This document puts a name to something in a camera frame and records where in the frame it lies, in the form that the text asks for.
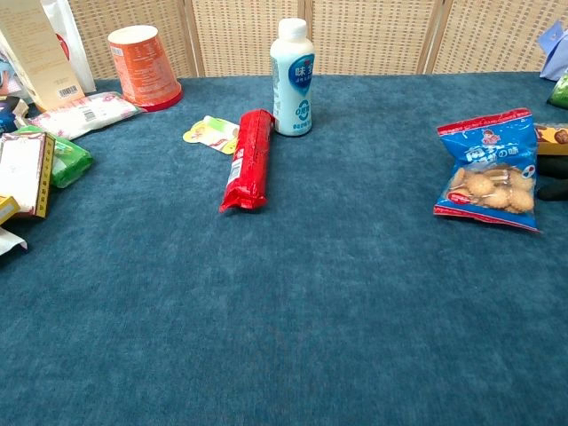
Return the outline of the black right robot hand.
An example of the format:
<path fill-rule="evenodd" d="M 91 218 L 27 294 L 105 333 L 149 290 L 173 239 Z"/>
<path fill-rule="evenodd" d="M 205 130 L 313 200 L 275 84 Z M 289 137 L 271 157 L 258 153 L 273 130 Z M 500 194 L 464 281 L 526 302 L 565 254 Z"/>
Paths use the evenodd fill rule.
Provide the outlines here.
<path fill-rule="evenodd" d="M 568 197 L 567 156 L 539 155 L 537 166 L 541 176 L 555 180 L 543 185 L 537 191 L 538 198 L 543 201 L 566 201 Z"/>

